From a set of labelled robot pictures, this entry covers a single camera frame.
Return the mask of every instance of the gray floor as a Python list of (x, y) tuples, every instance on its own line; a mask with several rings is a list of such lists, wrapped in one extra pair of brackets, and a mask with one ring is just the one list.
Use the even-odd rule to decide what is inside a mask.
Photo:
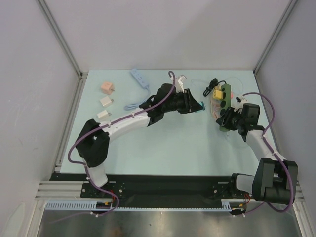
[(95, 218), (73, 211), (45, 211), (38, 237), (300, 237), (293, 210), (279, 214), (267, 205), (245, 218), (224, 212), (116, 211)]

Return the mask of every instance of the light blue table surface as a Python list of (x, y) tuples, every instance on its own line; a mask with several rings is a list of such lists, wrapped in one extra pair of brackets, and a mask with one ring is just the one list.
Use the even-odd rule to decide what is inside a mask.
[[(152, 94), (163, 83), (171, 83), (168, 70), (140, 70), (150, 83)], [(210, 113), (209, 96), (202, 93), (209, 82), (217, 78), (232, 85), (235, 95), (258, 92), (252, 71), (210, 71), (174, 70), (176, 76), (184, 74), (187, 80), (184, 87), (191, 90), (197, 101), (205, 103), (205, 111), (181, 115), (169, 112), (163, 120), (150, 126), (130, 132), (110, 144), (108, 157), (104, 162), (108, 174), (147, 174), (147, 175), (231, 175), (246, 173), (254, 175), (258, 160), (253, 151), (236, 131), (227, 134), (219, 131)], [(89, 71), (74, 125), (63, 159), (61, 173), (84, 173), (84, 168), (71, 164), (67, 153), (77, 139), (83, 125), (89, 119), (97, 120), (96, 114), (104, 110), (99, 99), (106, 96), (100, 86), (104, 81), (115, 85), (114, 99), (107, 111), (111, 120), (126, 115), (126, 104), (137, 102), (146, 96), (147, 91), (130, 74), (130, 70)], [(268, 125), (260, 96), (249, 95), (250, 103), (261, 108), (259, 124)], [(77, 151), (72, 159), (82, 160)]]

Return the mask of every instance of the white wall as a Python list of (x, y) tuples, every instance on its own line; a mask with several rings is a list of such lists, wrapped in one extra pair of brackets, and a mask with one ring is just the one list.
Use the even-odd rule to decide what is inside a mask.
[(284, 156), (299, 165), (299, 181), (316, 223), (316, 1), (299, 1), (259, 71), (276, 108), (274, 129)]
[(46, 0), (80, 68), (253, 70), (289, 0)]
[(0, 22), (1, 233), (50, 174), (78, 78), (36, 1), (2, 2)]

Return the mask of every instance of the pink cube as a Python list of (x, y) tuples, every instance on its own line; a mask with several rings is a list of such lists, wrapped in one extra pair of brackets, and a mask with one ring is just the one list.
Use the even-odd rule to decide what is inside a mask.
[(111, 95), (112, 92), (114, 91), (114, 85), (111, 82), (105, 81), (101, 85), (101, 90), (103, 93)]

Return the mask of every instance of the light blue cord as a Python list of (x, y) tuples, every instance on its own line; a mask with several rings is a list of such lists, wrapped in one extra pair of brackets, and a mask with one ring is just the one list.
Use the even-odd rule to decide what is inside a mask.
[(141, 104), (143, 104), (149, 97), (150, 97), (150, 90), (149, 90), (149, 86), (146, 87), (146, 89), (148, 90), (148, 94), (146, 95), (146, 98), (138, 103), (134, 103), (134, 104), (129, 104), (124, 106), (125, 110), (133, 110), (138, 108), (138, 106), (140, 106)]

